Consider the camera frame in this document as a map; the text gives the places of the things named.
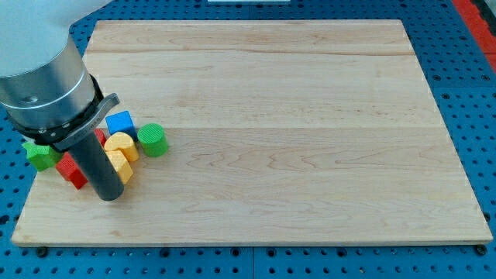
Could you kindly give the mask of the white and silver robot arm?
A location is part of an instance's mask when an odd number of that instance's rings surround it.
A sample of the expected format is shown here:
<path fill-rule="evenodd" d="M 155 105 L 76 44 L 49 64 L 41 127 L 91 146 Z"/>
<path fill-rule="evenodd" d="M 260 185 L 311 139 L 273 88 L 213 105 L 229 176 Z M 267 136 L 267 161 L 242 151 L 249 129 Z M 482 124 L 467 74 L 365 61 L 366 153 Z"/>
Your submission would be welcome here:
<path fill-rule="evenodd" d="M 53 129 L 97 105 L 70 26 L 109 0 L 1 0 L 1 103 L 18 126 Z"/>

